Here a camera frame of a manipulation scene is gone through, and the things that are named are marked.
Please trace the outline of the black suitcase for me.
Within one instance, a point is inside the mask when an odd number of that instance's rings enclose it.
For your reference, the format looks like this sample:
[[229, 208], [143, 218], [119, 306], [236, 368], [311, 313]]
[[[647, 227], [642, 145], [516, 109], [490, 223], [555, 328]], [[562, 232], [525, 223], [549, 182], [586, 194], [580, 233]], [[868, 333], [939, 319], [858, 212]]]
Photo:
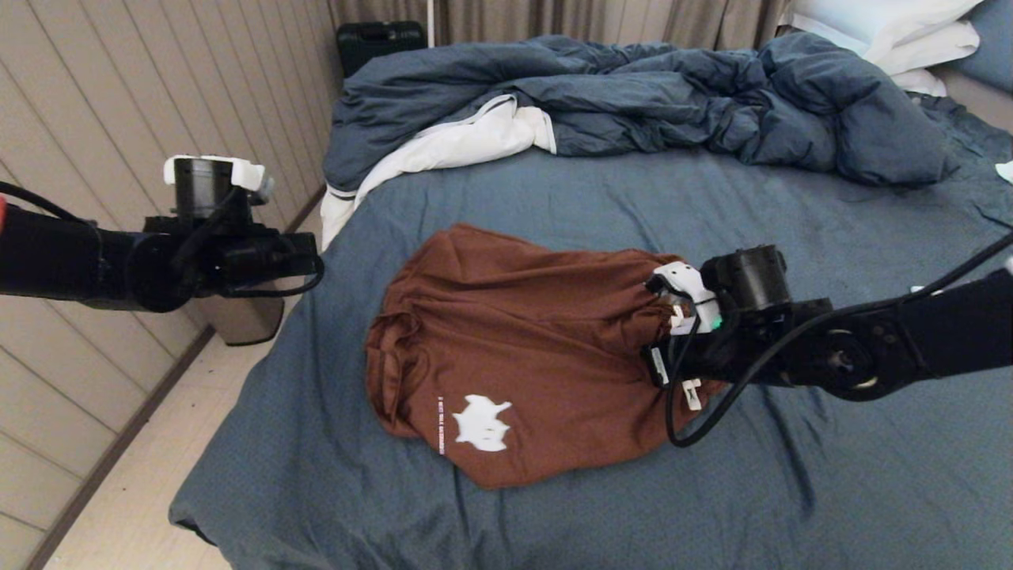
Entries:
[[336, 47], [343, 75], [350, 77], [375, 58], [428, 48], [428, 39], [418, 21], [357, 22], [339, 26]]

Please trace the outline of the blue pillow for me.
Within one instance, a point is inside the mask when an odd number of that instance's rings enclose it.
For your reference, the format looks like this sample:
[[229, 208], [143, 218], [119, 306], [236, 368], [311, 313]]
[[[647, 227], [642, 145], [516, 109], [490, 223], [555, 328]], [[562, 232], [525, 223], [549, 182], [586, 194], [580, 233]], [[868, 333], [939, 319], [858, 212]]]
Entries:
[[947, 67], [985, 86], [1013, 93], [1013, 0], [983, 0], [966, 20], [977, 30], [978, 48]]

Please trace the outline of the crumpled blue duvet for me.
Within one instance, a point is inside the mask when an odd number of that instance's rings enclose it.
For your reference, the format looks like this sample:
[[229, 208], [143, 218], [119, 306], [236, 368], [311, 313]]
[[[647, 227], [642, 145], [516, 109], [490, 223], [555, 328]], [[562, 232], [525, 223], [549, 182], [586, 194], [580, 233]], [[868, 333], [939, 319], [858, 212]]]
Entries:
[[956, 166], [940, 127], [886, 72], [808, 32], [756, 51], [540, 36], [366, 63], [334, 104], [324, 178], [352, 197], [413, 136], [496, 97], [546, 112], [548, 150], [565, 158], [703, 147], [868, 185], [934, 184]]

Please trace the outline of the beige curtain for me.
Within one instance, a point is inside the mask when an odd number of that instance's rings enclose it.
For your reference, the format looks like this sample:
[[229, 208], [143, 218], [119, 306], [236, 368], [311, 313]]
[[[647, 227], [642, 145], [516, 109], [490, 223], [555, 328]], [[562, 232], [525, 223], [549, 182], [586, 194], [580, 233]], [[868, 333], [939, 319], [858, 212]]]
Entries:
[[[435, 0], [435, 46], [561, 35], [600, 44], [758, 48], [789, 0]], [[426, 0], [328, 0], [336, 23], [418, 21]]]

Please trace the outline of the blue bed sheet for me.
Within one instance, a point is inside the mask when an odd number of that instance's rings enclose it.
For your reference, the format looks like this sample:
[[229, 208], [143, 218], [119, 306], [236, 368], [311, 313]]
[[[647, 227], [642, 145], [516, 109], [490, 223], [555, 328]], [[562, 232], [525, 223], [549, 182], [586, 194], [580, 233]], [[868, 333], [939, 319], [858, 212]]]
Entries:
[[1013, 138], [949, 98], [916, 108], [958, 160], [925, 190], [700, 149], [532, 149], [387, 181], [327, 249], [324, 281], [251, 371], [169, 521], [236, 570], [1013, 570], [1008, 369], [866, 404], [752, 386], [694, 447], [506, 490], [387, 434], [366, 398], [385, 289], [457, 222], [695, 263], [774, 243], [791, 293], [836, 306], [938, 278], [1013, 225], [1013, 185], [994, 170]]

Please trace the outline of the white duvet lining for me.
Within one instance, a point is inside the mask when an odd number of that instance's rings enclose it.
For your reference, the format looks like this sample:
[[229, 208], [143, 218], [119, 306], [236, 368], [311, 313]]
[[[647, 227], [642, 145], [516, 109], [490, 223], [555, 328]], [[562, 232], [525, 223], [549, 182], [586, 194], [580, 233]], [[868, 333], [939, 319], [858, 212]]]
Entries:
[[536, 147], [557, 155], [549, 113], [520, 104], [517, 95], [486, 101], [471, 116], [428, 127], [382, 158], [355, 191], [331, 185], [320, 205], [320, 249], [326, 250], [370, 191], [405, 174], [493, 162]]

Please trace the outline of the large white pillow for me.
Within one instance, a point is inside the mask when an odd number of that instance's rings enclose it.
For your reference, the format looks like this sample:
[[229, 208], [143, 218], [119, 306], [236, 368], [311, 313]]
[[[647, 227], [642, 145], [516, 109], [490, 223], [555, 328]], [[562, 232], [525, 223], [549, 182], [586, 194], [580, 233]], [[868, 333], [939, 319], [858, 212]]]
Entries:
[[789, 0], [779, 25], [825, 37], [863, 57], [930, 35], [984, 0]]

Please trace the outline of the brown square trash bin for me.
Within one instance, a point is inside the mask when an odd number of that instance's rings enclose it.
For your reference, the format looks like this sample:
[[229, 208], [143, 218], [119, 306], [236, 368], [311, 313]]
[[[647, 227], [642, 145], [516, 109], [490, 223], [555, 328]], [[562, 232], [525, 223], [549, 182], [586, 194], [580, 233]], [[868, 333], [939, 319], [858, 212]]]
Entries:
[[281, 329], [285, 300], [282, 297], [199, 297], [196, 310], [230, 347], [267, 343]]

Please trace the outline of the brown elastic-waist shorts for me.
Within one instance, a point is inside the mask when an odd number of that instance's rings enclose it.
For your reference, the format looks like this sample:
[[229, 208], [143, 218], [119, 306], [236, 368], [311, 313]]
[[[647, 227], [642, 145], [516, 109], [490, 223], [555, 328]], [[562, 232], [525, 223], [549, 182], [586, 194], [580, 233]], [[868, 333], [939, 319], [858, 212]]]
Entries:
[[645, 282], [675, 260], [441, 230], [370, 326], [370, 407], [388, 433], [423, 439], [485, 489], [643, 457], [669, 440], [643, 349], [674, 317]]

